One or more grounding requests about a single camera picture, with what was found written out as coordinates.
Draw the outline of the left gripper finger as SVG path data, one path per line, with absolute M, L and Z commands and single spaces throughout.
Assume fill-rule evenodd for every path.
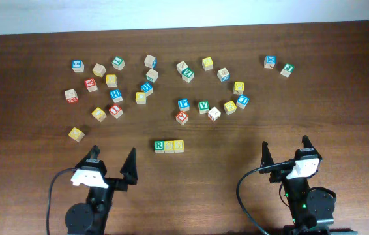
M 100 149 L 97 145 L 94 145 L 89 153 L 80 161 L 81 165 L 86 163 L 98 163 L 100 160 L 98 159 L 98 155 L 100 154 Z
M 128 157 L 126 158 L 120 173 L 123 175 L 123 179 L 129 185 L 136 185 L 138 182 L 138 171 L 136 165 L 136 148 L 132 148 Z

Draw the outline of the green R block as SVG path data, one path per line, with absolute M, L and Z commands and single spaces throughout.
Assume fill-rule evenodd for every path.
M 164 153 L 164 141 L 163 140 L 156 140 L 154 142 L 154 151 L 155 153 Z

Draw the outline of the yellow S block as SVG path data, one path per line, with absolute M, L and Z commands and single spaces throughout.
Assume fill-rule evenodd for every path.
M 174 141 L 173 140 L 164 141 L 164 152 L 165 153 L 174 152 Z

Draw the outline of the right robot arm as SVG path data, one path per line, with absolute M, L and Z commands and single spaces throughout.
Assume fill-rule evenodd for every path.
M 283 234 L 357 234 L 357 231 L 340 228 L 331 230 L 334 223 L 336 193 L 324 187 L 311 187 L 308 179 L 318 173 L 322 156 L 309 138 L 302 137 L 303 148 L 292 159 L 275 163 L 268 143 L 262 143 L 262 174 L 270 174 L 270 183 L 281 183 L 293 219 L 292 225 L 283 228 Z

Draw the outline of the yellow block near arm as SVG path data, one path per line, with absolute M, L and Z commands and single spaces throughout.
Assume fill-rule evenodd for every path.
M 68 133 L 68 136 L 71 137 L 71 139 L 73 139 L 77 142 L 81 142 L 81 140 L 85 136 L 85 133 L 83 131 L 79 130 L 78 128 L 73 127 L 70 130 L 70 132 Z

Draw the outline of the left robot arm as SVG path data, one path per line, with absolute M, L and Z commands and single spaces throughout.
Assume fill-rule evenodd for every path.
M 107 169 L 104 162 L 98 159 L 99 153 L 98 146 L 94 145 L 75 166 L 70 179 L 74 186 L 88 186 L 89 192 L 84 203 L 77 203 L 66 212 L 65 225 L 69 235 L 103 235 L 114 192 L 126 192 L 130 185 L 138 182 L 135 148 L 131 149 L 120 170 L 122 178 L 105 177 Z

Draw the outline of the red I block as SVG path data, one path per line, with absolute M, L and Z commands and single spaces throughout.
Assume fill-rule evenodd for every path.
M 123 115 L 123 110 L 116 104 L 109 108 L 109 112 L 116 119 L 119 119 Z

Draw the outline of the blue H block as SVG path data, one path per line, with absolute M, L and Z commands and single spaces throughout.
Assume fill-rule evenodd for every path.
M 115 89 L 113 91 L 110 91 L 110 96 L 111 96 L 111 99 L 114 103 L 118 103 L 118 102 L 121 102 L 123 100 L 121 92 L 119 91 L 119 89 Z

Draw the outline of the wooden block red side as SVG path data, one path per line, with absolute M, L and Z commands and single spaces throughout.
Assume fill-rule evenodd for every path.
M 78 95 L 74 89 L 68 89 L 65 91 L 65 99 L 68 103 L 73 103 L 78 101 Z

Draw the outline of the blue I block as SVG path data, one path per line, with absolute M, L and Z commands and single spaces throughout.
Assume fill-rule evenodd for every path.
M 245 109 L 246 108 L 246 105 L 248 104 L 249 102 L 249 98 L 245 95 L 240 95 L 236 101 L 236 106 L 241 108 L 241 109 Z

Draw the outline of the red block upper left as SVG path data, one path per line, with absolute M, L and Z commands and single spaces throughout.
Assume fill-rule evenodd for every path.
M 84 84 L 88 92 L 94 92 L 98 90 L 98 87 L 97 87 L 97 84 L 94 78 L 86 79 L 84 81 Z

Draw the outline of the white X block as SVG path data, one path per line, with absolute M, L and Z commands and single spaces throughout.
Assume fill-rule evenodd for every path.
M 216 121 L 221 116 L 221 112 L 218 108 L 212 107 L 208 111 L 208 118 L 212 121 Z

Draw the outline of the red V block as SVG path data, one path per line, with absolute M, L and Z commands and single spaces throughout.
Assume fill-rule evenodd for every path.
M 181 125 L 184 125 L 189 120 L 189 116 L 186 112 L 180 111 L 175 116 L 175 119 L 178 123 L 180 123 Z

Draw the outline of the green J block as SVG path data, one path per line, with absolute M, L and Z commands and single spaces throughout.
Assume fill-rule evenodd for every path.
M 280 74 L 282 76 L 285 76 L 286 78 L 289 78 L 289 76 L 291 75 L 291 73 L 293 72 L 295 66 L 289 63 L 286 63 L 283 66 L 283 69 L 281 70 Z

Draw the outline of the plain wooden block upper left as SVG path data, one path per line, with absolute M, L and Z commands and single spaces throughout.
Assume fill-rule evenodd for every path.
M 105 66 L 96 63 L 95 66 L 92 69 L 92 72 L 95 76 L 98 76 L 98 77 L 102 78 L 106 73 L 106 68 L 105 68 Z

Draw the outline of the plain wooden block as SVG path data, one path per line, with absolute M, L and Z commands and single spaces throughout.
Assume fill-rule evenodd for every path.
M 95 66 L 92 69 L 92 72 L 95 76 L 98 76 L 98 77 L 102 78 L 106 73 L 106 68 L 105 68 L 105 66 L 96 63 Z
M 188 68 L 188 65 L 185 61 L 181 61 L 176 65 L 177 71 L 179 74 L 182 74 L 184 70 Z

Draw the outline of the green V block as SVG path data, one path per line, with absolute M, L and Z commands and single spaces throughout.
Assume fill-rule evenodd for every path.
M 198 110 L 200 114 L 206 114 L 209 111 L 209 101 L 200 101 L 198 103 Z

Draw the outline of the blue block centre left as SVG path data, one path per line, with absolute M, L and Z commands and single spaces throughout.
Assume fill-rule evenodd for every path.
M 153 87 L 149 82 L 144 83 L 141 85 L 141 91 L 145 93 L 145 95 L 148 97 L 153 93 Z

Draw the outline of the blue P block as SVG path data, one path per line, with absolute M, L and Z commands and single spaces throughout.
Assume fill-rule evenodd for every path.
M 188 99 L 180 99 L 178 100 L 178 106 L 180 111 L 187 112 L 190 109 L 190 103 Z

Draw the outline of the blue S block far left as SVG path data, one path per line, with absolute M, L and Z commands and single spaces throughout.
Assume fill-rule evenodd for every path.
M 84 64 L 82 60 L 73 60 L 72 61 L 72 70 L 76 73 L 84 72 Z

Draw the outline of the blue X block far right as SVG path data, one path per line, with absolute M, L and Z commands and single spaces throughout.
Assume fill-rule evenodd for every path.
M 276 56 L 275 55 L 266 55 L 263 66 L 265 69 L 273 69 L 276 65 Z

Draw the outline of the green L block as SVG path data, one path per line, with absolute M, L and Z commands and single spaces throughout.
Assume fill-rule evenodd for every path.
M 117 70 L 120 70 L 120 71 L 121 71 L 121 70 L 124 68 L 124 66 L 125 66 L 125 61 L 124 61 L 124 59 L 123 59 L 123 58 L 116 56 L 116 57 L 112 60 L 111 64 L 112 64 L 112 66 L 113 66 L 115 69 L 117 69 Z

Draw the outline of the wooden block blue D front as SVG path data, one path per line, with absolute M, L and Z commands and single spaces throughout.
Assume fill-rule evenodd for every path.
M 218 70 L 217 76 L 221 82 L 225 82 L 230 79 L 230 73 L 225 67 Z

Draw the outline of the wooden block green side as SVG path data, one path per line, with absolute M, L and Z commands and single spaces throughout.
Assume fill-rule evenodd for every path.
M 158 72 L 155 71 L 154 69 L 149 69 L 148 72 L 146 73 L 146 79 L 152 83 L 155 83 L 158 77 L 159 77 Z

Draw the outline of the wooden block blue D side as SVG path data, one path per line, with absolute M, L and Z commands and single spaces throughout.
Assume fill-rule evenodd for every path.
M 144 59 L 144 65 L 150 69 L 154 69 L 157 64 L 157 59 L 155 56 L 147 55 Z

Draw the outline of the green Z block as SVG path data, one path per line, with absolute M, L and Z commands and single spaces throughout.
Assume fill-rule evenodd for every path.
M 190 68 L 186 68 L 182 71 L 182 79 L 185 82 L 190 83 L 194 78 L 194 71 L 192 71 Z

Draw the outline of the plain wooden block centre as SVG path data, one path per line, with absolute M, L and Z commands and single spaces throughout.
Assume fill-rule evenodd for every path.
M 188 68 L 188 65 L 185 61 L 181 61 L 176 65 L 177 71 L 179 74 L 182 74 L 184 70 Z

